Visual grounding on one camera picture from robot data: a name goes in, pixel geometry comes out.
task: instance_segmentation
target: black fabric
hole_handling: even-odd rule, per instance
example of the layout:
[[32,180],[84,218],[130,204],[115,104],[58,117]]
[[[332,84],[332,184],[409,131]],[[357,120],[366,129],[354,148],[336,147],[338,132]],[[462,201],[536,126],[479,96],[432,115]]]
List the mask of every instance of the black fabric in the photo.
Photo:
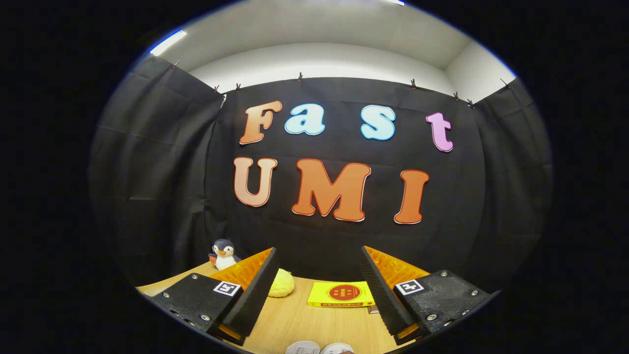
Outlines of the black fabric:
[[490,291],[504,286],[540,239],[553,186],[552,151],[540,112],[519,79],[509,86],[475,104],[483,113],[477,123],[487,181],[464,275]]
[[205,152],[222,95],[150,56],[122,81],[92,144],[98,226],[134,286],[207,260]]
[[[122,82],[96,132],[89,170],[92,202],[114,257],[133,285],[171,277],[207,261],[227,238],[246,258],[276,247],[282,268],[298,277],[362,280],[367,245],[426,271],[449,269],[485,291],[500,288],[538,241],[550,207],[552,158],[542,119],[519,80],[471,109],[427,89],[370,79],[278,81],[221,95],[166,61],[151,57]],[[279,100],[260,142],[240,145],[252,106]],[[289,134],[297,105],[325,112],[318,135]],[[389,140],[366,139],[360,111],[393,109]],[[426,116],[451,123],[454,148],[439,151]],[[273,158],[268,202],[241,203],[233,160],[249,157],[248,189],[259,189],[260,158]],[[348,163],[371,168],[365,220],[297,215],[303,158],[319,159],[334,181]],[[394,221],[407,169],[426,172],[419,224]]]
[[[245,110],[275,100],[282,102],[282,110],[273,114],[267,130],[261,129],[264,138],[241,146],[238,140],[244,133]],[[291,109],[304,103],[324,108],[326,128],[322,133],[294,135],[284,130]],[[396,131],[391,139],[367,140],[361,134],[364,122],[360,111],[367,105],[393,109]],[[426,116],[435,112],[443,113],[452,125],[447,136],[454,148],[448,153],[435,147],[431,125],[426,122]],[[232,240],[242,258],[275,246],[281,267],[298,277],[362,280],[362,245],[427,271],[448,268],[464,274],[485,195],[483,148],[476,124],[481,115],[481,111],[445,94],[370,79],[278,81],[230,92],[208,151],[209,233]],[[257,160],[277,160],[265,205],[249,207],[236,198],[235,157],[254,161],[248,175],[252,193],[259,189]],[[321,160],[331,181],[348,163],[370,166],[362,204],[365,220],[347,222],[331,214],[322,217],[318,210],[312,216],[293,213],[291,207],[297,202],[301,181],[296,163],[302,158]],[[406,169],[418,169],[430,177],[421,199],[423,219],[415,225],[394,221],[404,193],[400,173]]]

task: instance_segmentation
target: black backdrop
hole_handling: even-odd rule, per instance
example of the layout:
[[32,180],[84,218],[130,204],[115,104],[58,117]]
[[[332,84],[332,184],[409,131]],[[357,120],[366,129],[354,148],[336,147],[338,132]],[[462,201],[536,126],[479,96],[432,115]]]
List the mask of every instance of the black backdrop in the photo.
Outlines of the black backdrop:
[[[487,5],[423,4],[493,49],[534,94],[556,157],[552,213],[542,242],[494,305],[413,352],[618,348],[616,326],[605,314],[616,313],[621,294],[608,290],[618,287],[623,269],[626,225],[609,199],[622,186],[624,101],[618,72],[604,68],[621,67],[624,59],[618,48],[624,12],[601,3],[586,11]],[[24,319],[20,349],[217,350],[145,302],[112,264],[94,223],[85,170],[107,98],[146,50],[135,34],[160,22],[179,25],[215,6],[114,1],[23,13],[35,25],[24,32],[24,65],[38,77],[18,86],[37,104],[21,107],[16,158],[27,173],[10,174],[18,188],[9,188],[9,200],[17,201],[9,228],[25,243],[18,256],[36,259],[16,278],[25,306],[9,312]],[[5,252],[14,255],[12,248]],[[32,326],[40,321],[50,325]]]
[[[92,147],[92,202],[103,236],[134,285],[171,277],[207,261],[218,238],[251,256],[276,247],[299,277],[359,281],[359,248],[379,249],[427,271],[447,268],[487,291],[513,274],[541,236],[552,160],[542,118],[519,80],[474,105],[427,89],[370,79],[304,78],[259,84],[222,96],[172,64],[148,57],[107,105]],[[241,145],[252,106],[279,100],[264,138]],[[318,135],[289,134],[292,107],[325,110]],[[396,115],[388,140],[366,139],[361,109]],[[435,147],[426,116],[451,124],[454,148]],[[235,196],[235,157],[249,157],[248,189],[259,188],[260,158],[277,160],[261,207]],[[371,168],[365,220],[297,215],[302,158],[323,161],[331,181],[348,163]],[[404,181],[418,169],[430,180],[422,221],[401,225]]]

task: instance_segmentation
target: yellow box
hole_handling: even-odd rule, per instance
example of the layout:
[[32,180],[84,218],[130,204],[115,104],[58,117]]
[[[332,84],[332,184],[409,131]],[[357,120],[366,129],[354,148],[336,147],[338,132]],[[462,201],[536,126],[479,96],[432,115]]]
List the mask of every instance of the yellow box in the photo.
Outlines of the yellow box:
[[308,296],[308,305],[316,307],[360,307],[374,304],[367,282],[316,282]]

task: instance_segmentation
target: table surface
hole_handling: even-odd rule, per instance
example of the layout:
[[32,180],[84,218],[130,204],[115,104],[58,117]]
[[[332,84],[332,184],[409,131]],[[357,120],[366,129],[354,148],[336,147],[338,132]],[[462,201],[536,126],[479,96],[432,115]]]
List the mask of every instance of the table surface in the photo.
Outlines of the table surface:
[[[190,273],[210,276],[218,270],[204,263],[161,282],[138,287],[149,296],[159,294]],[[367,307],[326,308],[308,306],[308,295],[315,282],[306,278],[295,279],[295,289],[286,297],[267,297],[260,317],[242,348],[258,354],[284,354],[296,341],[313,341],[323,349],[330,343],[349,344],[356,354],[381,354],[398,346],[379,314],[369,314]]]

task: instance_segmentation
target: white wall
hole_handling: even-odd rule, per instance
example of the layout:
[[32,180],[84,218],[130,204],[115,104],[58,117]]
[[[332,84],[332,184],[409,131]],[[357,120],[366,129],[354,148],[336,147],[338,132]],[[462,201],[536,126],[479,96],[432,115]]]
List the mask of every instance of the white wall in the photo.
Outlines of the white wall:
[[478,102],[515,79],[498,58],[472,41],[443,71],[418,60],[360,45],[297,43],[249,50],[192,70],[190,74],[226,92],[241,87],[307,77],[361,77],[410,84]]
[[446,68],[445,73],[459,97],[477,102],[504,87],[516,75],[483,46],[471,41]]
[[385,50],[335,43],[297,43],[249,50],[190,71],[226,92],[241,87],[303,77],[361,77],[411,84],[453,95],[440,69]]

